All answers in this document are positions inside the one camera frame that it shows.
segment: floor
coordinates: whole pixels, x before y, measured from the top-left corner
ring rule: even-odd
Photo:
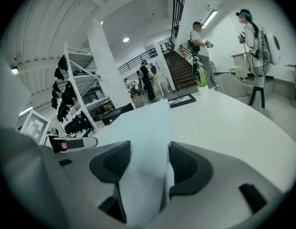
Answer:
[[[242,80],[243,83],[253,85],[253,79],[246,79],[246,82]],[[192,94],[197,92],[197,87],[189,87],[183,89],[182,91],[176,93],[167,93],[164,91],[165,97],[161,95],[160,91],[155,91],[157,98],[153,101],[148,99],[147,95],[142,97],[136,97],[134,103],[136,108],[155,103],[162,99],[170,99],[174,97],[179,97],[185,94]],[[266,81],[266,109],[269,110],[273,117],[274,123],[276,123],[282,130],[284,130],[295,142],[296,142],[296,108],[291,104],[291,100],[281,95],[275,94],[271,90],[271,81]]]

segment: ceiling light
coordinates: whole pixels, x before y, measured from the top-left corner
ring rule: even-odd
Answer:
[[[24,114],[24,113],[26,113],[27,111],[30,111],[30,110],[32,110],[32,107],[29,107],[28,109],[24,110],[22,113],[20,113],[19,116],[21,116],[22,114]]]
[[[18,71],[18,69],[17,69],[17,68],[14,68],[14,69],[11,69],[11,73],[12,73],[12,74],[18,74],[18,73],[19,73],[19,71]]]
[[[217,10],[213,10],[213,11],[210,13],[210,15],[207,17],[206,21],[203,23],[204,26],[202,26],[202,28],[205,28],[205,27],[208,25],[208,23],[210,23],[210,21],[212,20],[212,18],[214,18],[214,16],[216,15],[216,13],[218,13]]]

